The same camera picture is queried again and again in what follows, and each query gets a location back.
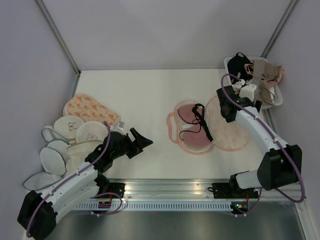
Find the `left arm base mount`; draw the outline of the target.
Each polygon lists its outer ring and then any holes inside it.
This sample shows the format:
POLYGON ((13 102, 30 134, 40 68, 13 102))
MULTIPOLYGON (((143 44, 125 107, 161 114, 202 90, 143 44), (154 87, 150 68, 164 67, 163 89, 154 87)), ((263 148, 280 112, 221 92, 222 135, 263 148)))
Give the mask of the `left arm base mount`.
POLYGON ((102 191, 98 192, 98 199, 109 199, 109 198, 117 198, 116 196, 112 195, 112 194, 105 194, 105 193, 114 193, 119 195, 121 198, 124 197, 125 194, 125 186, 126 184, 124 182, 110 182, 108 187, 102 191))

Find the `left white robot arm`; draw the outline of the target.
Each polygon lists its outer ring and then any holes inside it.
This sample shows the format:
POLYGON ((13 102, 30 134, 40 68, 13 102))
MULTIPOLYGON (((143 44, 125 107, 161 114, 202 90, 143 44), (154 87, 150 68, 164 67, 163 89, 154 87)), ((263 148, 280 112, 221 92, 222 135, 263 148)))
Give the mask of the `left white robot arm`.
POLYGON ((110 181, 103 174, 113 161, 122 156, 132 159, 153 144, 134 128, 130 133, 134 139, 109 130, 103 143, 87 155, 80 167, 63 179, 26 194, 17 222, 25 229, 27 238, 44 240, 76 206, 87 199, 109 195, 110 181))

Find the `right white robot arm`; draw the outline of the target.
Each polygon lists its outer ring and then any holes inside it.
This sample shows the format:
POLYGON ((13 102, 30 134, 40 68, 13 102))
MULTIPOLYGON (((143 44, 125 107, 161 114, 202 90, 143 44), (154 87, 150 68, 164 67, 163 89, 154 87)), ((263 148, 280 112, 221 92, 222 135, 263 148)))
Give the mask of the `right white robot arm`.
POLYGON ((227 123, 238 123, 258 147, 262 160, 256 170, 231 176, 228 192, 235 198, 247 189, 263 188, 267 191, 300 181, 302 150, 281 139, 260 117, 257 106, 247 97, 235 94, 231 85, 219 88, 217 97, 220 113, 227 123))

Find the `pink black bra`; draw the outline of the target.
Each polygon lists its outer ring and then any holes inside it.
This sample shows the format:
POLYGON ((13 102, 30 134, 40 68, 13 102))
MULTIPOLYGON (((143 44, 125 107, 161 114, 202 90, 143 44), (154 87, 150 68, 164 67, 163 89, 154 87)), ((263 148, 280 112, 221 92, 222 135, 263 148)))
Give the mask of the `pink black bra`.
POLYGON ((188 152, 200 154, 208 151, 214 143, 210 133, 205 106, 201 103, 184 102, 175 110, 178 140, 188 152))

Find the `tulip print mesh laundry bag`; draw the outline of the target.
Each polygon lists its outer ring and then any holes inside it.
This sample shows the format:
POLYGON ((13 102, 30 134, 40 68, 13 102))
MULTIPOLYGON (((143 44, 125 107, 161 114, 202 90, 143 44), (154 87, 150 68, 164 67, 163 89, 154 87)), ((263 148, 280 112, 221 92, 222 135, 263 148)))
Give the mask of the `tulip print mesh laundry bag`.
MULTIPOLYGON (((181 144, 178 140, 178 124, 176 120, 176 109, 182 103, 190 103, 190 102, 198 103, 195 101, 182 101, 178 103, 178 105, 175 107, 173 112, 169 113, 166 119, 169 139, 173 143, 178 144, 180 146, 181 144)), ((221 113, 220 113, 219 100, 217 96, 214 96, 208 102, 208 104, 204 107, 205 107, 205 115, 208 117, 209 131, 213 137, 212 147, 218 147, 219 149, 233 152, 233 151, 240 150, 244 146, 246 146, 246 144, 250 139, 248 133, 238 123, 236 122, 227 123, 225 121, 225 119, 221 116, 221 113)))

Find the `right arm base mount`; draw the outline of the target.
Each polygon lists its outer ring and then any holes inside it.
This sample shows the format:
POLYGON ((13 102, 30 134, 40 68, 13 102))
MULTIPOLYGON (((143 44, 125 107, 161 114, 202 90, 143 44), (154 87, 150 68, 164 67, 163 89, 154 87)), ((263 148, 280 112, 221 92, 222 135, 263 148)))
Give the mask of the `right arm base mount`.
POLYGON ((241 189, 231 188, 227 182, 216 182, 211 185, 211 192, 214 199, 257 199, 259 193, 255 188, 241 189))

